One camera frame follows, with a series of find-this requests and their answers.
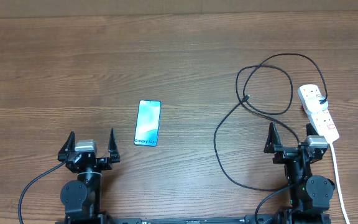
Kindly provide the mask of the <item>blue Samsung Galaxy smartphone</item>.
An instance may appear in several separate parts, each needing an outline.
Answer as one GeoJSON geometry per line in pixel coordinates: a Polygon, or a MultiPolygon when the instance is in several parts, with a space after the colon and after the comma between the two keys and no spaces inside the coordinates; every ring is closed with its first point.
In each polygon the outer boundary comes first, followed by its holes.
{"type": "Polygon", "coordinates": [[[161,107],[162,103],[160,101],[139,101],[134,135],[134,144],[136,146],[157,146],[161,107]]]}

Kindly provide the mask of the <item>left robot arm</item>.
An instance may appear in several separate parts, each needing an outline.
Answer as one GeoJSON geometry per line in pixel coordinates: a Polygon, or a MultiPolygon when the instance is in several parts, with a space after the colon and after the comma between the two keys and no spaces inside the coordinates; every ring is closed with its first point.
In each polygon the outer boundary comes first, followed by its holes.
{"type": "Polygon", "coordinates": [[[120,161],[114,130],[110,131],[108,157],[97,156],[94,140],[75,141],[71,132],[58,152],[57,159],[76,179],[67,182],[60,193],[65,207],[65,223],[113,223],[110,215],[101,211],[102,172],[111,170],[120,161]]]}

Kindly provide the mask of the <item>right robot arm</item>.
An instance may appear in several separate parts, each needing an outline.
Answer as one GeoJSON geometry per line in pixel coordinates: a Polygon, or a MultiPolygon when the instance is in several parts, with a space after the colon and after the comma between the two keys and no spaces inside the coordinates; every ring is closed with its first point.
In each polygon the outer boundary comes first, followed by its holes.
{"type": "Polygon", "coordinates": [[[269,125],[264,153],[274,155],[274,164],[283,164],[288,185],[267,197],[270,199],[284,191],[290,193],[290,206],[281,208],[265,223],[330,223],[330,200],[336,188],[335,183],[321,175],[313,175],[311,165],[320,161],[328,150],[328,142],[317,135],[312,125],[306,125],[307,137],[297,147],[284,147],[277,129],[269,125]]]}

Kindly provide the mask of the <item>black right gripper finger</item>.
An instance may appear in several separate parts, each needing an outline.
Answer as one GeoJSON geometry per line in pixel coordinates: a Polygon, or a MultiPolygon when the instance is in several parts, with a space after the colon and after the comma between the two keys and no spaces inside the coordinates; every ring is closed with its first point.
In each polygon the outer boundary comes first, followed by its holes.
{"type": "Polygon", "coordinates": [[[307,136],[319,136],[318,132],[315,130],[311,123],[306,125],[306,135],[307,136]]]}
{"type": "Polygon", "coordinates": [[[276,153],[282,148],[280,136],[277,132],[275,124],[271,122],[269,124],[267,141],[264,147],[264,153],[276,153]]]}

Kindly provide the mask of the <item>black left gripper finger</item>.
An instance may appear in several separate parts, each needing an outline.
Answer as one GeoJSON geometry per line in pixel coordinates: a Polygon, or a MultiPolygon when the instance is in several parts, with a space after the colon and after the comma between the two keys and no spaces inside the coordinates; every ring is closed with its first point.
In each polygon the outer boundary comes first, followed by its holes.
{"type": "Polygon", "coordinates": [[[121,160],[119,155],[119,151],[117,149],[116,139],[114,135],[114,129],[112,128],[109,135],[109,144],[108,144],[108,152],[109,152],[109,162],[110,163],[118,163],[121,160]]]}
{"type": "Polygon", "coordinates": [[[62,146],[62,148],[59,150],[57,159],[58,161],[66,161],[71,154],[75,150],[75,133],[72,131],[65,142],[65,144],[62,146]]]}

